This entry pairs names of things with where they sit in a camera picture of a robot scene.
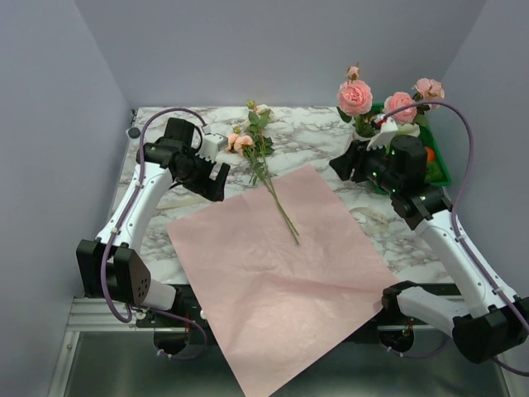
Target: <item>pink wrapping paper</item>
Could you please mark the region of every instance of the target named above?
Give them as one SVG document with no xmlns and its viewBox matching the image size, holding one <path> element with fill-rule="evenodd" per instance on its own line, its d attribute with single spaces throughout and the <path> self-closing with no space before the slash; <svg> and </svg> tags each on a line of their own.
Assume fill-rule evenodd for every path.
<svg viewBox="0 0 529 397">
<path fill-rule="evenodd" d="M 167 226 L 247 397 L 273 394 L 330 351 L 381 309 L 382 290 L 398 282 L 311 166 L 274 186 L 300 246 L 264 187 Z"/>
</svg>

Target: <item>marble table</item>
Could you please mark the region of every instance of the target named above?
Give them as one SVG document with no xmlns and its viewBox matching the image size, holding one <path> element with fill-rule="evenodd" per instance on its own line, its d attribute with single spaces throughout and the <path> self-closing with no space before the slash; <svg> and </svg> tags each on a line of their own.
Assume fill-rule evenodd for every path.
<svg viewBox="0 0 529 397">
<path fill-rule="evenodd" d="M 163 108 L 140 108 L 136 126 Z M 192 108 L 202 115 L 211 126 L 212 132 L 227 135 L 235 125 L 242 125 L 248 109 Z M 336 108 L 273 108 L 274 121 L 265 134 L 274 139 L 275 153 L 268 157 L 270 172 L 284 175 L 292 170 L 311 164 L 336 192 L 362 228 L 372 228 L 377 222 L 369 216 L 355 211 L 355 208 L 370 208 L 382 215 L 387 222 L 385 231 L 369 236 L 374 247 L 385 259 L 388 268 L 400 279 L 417 283 L 452 282 L 436 254 L 393 211 L 388 196 L 378 195 L 369 183 L 353 184 L 342 182 L 329 167 L 328 162 L 341 154 L 351 134 L 351 126 L 341 121 Z M 191 122 L 199 121 L 187 113 L 170 113 L 156 119 L 146 133 L 146 141 L 155 141 L 164 134 L 169 117 L 180 117 Z M 136 164 L 137 148 L 129 146 L 117 188 L 114 208 L 121 201 L 131 182 Z M 231 165 L 226 182 L 226 197 L 244 193 L 254 187 L 250 183 L 248 163 L 237 154 L 222 152 L 218 162 Z M 177 187 L 169 190 L 160 200 L 153 218 L 145 232 L 141 257 L 152 276 L 163 283 L 184 284 L 187 278 L 174 252 L 165 225 L 174 219 L 186 216 L 208 206 L 208 202 L 187 190 Z"/>
</svg>

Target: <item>green plastic bin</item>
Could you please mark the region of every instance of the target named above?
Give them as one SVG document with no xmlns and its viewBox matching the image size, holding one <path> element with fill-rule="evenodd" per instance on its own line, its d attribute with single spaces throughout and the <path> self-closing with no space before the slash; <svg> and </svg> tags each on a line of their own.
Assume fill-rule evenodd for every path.
<svg viewBox="0 0 529 397">
<path fill-rule="evenodd" d="M 376 112 L 382 112 L 382 108 L 384 107 L 383 103 L 374 103 L 373 109 Z M 439 148 L 437 147 L 436 140 L 434 139 L 433 135 L 431 134 L 430 126 L 426 125 L 425 127 L 419 126 L 421 133 L 419 134 L 419 139 L 421 140 L 422 144 L 424 146 L 428 146 L 431 149 L 434 150 L 436 153 L 436 159 L 435 162 L 439 166 L 439 169 L 441 170 L 441 173 L 443 174 L 443 178 L 437 182 L 432 182 L 431 184 L 433 186 L 448 186 L 452 179 L 450 178 L 450 174 L 448 173 L 448 170 L 446 169 L 445 162 L 443 161 L 443 157 L 441 155 L 441 152 L 439 151 Z M 374 187 L 374 191 L 378 194 L 388 194 L 385 190 L 382 190 L 375 184 L 371 183 Z"/>
</svg>

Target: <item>gray wall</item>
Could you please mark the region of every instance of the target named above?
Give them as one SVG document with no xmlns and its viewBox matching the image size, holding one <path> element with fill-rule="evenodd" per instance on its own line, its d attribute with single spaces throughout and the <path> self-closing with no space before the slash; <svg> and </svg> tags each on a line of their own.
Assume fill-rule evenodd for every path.
<svg viewBox="0 0 529 397">
<path fill-rule="evenodd" d="M 487 2 L 443 79 L 446 100 L 468 116 L 475 134 L 474 176 L 461 222 L 494 269 L 522 296 L 529 295 L 527 15 L 527 0 Z M 433 116 L 455 194 L 468 155 L 467 137 L 449 111 Z M 517 349 L 513 362 L 526 371 L 528 344 Z"/>
<path fill-rule="evenodd" d="M 72 0 L 2 2 L 0 48 L 0 394 L 43 396 L 131 114 Z"/>
<path fill-rule="evenodd" d="M 135 106 L 332 105 L 346 66 L 383 101 L 440 79 L 484 1 L 76 0 Z"/>
</svg>

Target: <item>red object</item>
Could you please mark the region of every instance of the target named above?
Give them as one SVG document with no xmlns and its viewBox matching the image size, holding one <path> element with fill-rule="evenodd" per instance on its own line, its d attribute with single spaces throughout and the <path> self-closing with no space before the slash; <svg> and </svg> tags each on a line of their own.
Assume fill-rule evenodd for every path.
<svg viewBox="0 0 529 397">
<path fill-rule="evenodd" d="M 427 150 L 427 161 L 430 162 L 430 161 L 435 161 L 436 159 L 436 153 L 434 152 L 434 150 L 428 146 L 424 146 L 424 148 Z"/>
</svg>

